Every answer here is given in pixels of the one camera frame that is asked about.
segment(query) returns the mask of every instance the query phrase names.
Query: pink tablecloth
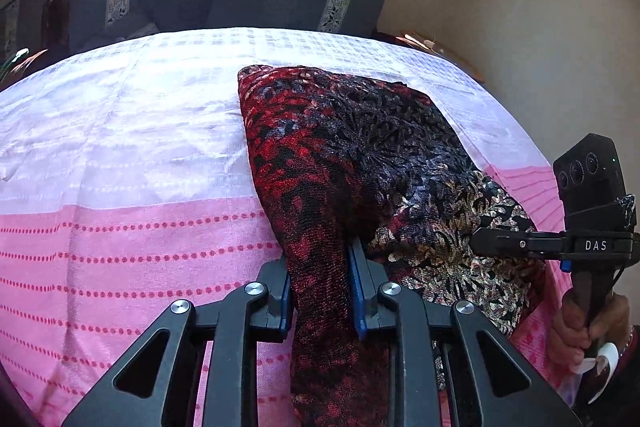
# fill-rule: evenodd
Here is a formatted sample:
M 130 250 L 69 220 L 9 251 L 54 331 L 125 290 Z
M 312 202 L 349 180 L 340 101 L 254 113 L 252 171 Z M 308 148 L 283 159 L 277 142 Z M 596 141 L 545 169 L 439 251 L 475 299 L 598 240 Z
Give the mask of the pink tablecloth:
M 169 303 L 222 299 L 280 255 L 239 112 L 236 74 L 250 64 L 317 66 L 426 92 L 541 230 L 562 227 L 542 154 L 439 58 L 248 28 L 161 34 L 70 58 L 0 93 L 0 362 L 45 427 L 59 426 Z M 545 301 L 513 336 L 556 387 L 564 373 L 544 356 L 545 331 L 569 285 L 548 263 Z M 296 425 L 289 358 L 289 343 L 259 347 L 261 427 Z M 196 421 L 202 404 L 200 394 Z

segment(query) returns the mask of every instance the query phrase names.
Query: folded cloth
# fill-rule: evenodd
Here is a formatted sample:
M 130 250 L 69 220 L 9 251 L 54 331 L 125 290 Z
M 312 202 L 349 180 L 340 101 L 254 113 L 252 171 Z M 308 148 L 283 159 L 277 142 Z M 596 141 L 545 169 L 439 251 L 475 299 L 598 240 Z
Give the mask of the folded cloth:
M 238 78 L 254 185 L 298 309 L 296 415 L 303 427 L 384 425 L 386 349 L 354 331 L 346 241 L 360 237 L 391 280 L 441 304 L 468 299 L 510 335 L 544 265 L 482 259 L 468 241 L 478 227 L 533 222 L 421 92 L 304 66 L 250 66 Z

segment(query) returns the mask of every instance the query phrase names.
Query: hand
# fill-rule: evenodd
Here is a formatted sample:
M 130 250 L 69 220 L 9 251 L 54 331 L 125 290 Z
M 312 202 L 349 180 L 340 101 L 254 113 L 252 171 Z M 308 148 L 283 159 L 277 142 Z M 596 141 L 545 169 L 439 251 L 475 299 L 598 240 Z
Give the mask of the hand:
M 575 303 L 573 290 L 562 298 L 562 307 L 554 318 L 546 343 L 546 353 L 553 362 L 576 367 L 584 360 L 584 349 L 595 339 L 604 338 L 621 351 L 631 335 L 629 301 L 623 295 L 613 294 L 604 309 L 589 328 L 586 314 Z

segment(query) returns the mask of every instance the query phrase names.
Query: finger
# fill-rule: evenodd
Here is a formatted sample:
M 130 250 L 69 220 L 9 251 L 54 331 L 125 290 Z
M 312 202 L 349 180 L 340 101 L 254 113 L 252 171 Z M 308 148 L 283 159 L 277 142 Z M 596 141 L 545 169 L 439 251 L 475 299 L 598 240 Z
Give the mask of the finger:
M 614 294 L 612 299 L 605 304 L 598 316 L 593 319 L 589 327 L 589 335 L 592 339 L 599 339 L 611 328 L 629 320 L 629 299 L 623 295 Z
M 585 327 L 586 314 L 578 306 L 574 299 L 574 290 L 568 290 L 562 297 L 562 318 L 564 323 L 572 330 L 581 330 Z
M 552 362 L 566 367 L 575 367 L 584 360 L 584 351 L 576 347 L 567 346 L 553 328 L 549 330 L 546 340 L 546 353 Z
M 582 349 L 587 349 L 587 347 L 591 346 L 587 328 L 574 330 L 568 327 L 561 313 L 556 314 L 556 317 L 554 317 L 553 328 L 566 346 L 581 347 Z

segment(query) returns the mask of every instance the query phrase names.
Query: camera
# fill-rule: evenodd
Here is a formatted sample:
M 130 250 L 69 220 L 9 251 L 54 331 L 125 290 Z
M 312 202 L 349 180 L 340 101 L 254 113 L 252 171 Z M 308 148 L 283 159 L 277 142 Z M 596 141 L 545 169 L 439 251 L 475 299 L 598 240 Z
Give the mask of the camera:
M 626 196 L 622 168 L 613 140 L 588 134 L 554 162 L 558 194 L 564 206 L 567 230 L 590 229 L 622 232 L 627 220 L 603 208 Z

